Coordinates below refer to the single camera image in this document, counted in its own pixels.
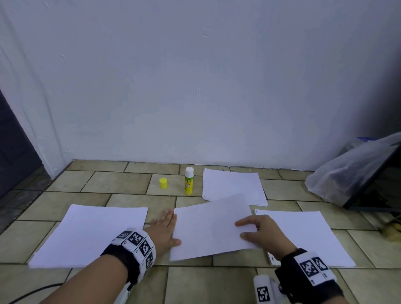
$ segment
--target dark door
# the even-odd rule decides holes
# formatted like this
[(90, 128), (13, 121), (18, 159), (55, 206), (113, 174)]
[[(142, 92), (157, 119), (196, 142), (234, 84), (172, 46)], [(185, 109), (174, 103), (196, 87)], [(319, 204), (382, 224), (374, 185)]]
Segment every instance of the dark door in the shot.
[(0, 197), (41, 165), (0, 91)]

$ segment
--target glue stick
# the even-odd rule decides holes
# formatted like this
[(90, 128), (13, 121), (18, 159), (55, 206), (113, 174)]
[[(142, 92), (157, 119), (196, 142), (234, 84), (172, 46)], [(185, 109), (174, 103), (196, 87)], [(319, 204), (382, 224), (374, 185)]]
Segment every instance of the glue stick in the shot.
[(192, 167), (185, 168), (185, 194), (191, 195), (194, 184), (194, 169)]

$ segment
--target finger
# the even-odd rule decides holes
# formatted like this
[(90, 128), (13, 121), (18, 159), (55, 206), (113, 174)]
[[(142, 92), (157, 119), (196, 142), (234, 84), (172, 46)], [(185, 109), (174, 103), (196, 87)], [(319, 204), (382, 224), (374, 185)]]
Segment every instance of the finger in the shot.
[(166, 219), (166, 216), (168, 215), (168, 209), (166, 209), (166, 210), (164, 210), (163, 211), (163, 214), (162, 214), (162, 216), (159, 218), (159, 220), (157, 221), (157, 223), (158, 224), (161, 224), (165, 219)]
[(235, 222), (235, 225), (237, 227), (239, 226), (243, 226), (243, 225), (247, 225), (247, 224), (255, 224), (257, 228), (259, 228), (260, 226), (260, 220), (261, 220), (261, 216), (260, 215), (250, 215), (247, 216), (243, 219), (240, 219), (238, 221)]
[(239, 236), (245, 241), (259, 244), (259, 234), (257, 232), (242, 232)]
[(175, 228), (175, 224), (177, 223), (177, 214), (173, 214), (170, 224), (168, 224), (167, 228), (168, 230), (173, 233), (174, 228)]
[(166, 215), (166, 218), (164, 219), (164, 221), (162, 222), (162, 225), (164, 226), (168, 226), (168, 224), (170, 224), (171, 218), (173, 217), (174, 214), (174, 210), (173, 209), (169, 209), (168, 213)]
[(168, 241), (168, 246), (169, 248), (171, 247), (177, 247), (181, 245), (181, 240), (180, 239), (171, 239)]

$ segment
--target wrist band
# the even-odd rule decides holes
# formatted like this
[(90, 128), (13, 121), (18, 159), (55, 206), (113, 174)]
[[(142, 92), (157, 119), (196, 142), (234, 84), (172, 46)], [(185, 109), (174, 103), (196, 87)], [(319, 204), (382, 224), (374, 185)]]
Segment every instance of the wrist band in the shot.
[(336, 276), (316, 254), (297, 249), (285, 256), (275, 270), (280, 291), (291, 303), (320, 304), (335, 296), (343, 296)]
[[(111, 246), (119, 248), (113, 249), (116, 251), (116, 254), (114, 254), (111, 249), (108, 249)], [(111, 254), (119, 258), (128, 269), (128, 280), (135, 284), (136, 282), (140, 282), (144, 277), (146, 270), (153, 266), (154, 261), (156, 260), (156, 247), (154, 246), (150, 236), (142, 229), (127, 228), (111, 241), (111, 244), (106, 248), (102, 255), (103, 254)], [(137, 278), (133, 278), (135, 275), (131, 274), (131, 272), (134, 274), (138, 273), (137, 270), (132, 269), (133, 264), (135, 264), (137, 268), (139, 267), (139, 275)]]

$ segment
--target hand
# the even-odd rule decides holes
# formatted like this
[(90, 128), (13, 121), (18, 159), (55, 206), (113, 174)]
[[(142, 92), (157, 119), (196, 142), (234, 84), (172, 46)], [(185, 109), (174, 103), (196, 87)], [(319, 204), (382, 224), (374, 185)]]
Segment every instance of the hand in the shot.
[(181, 240), (172, 239), (177, 214), (174, 209), (167, 209), (159, 220), (153, 219), (149, 227), (144, 228), (156, 247), (156, 256), (162, 255), (171, 247), (181, 245)]
[(278, 261), (297, 249), (268, 215), (250, 215), (235, 222), (238, 227), (246, 224), (255, 224), (258, 232), (243, 232), (239, 236), (246, 241), (258, 244)]

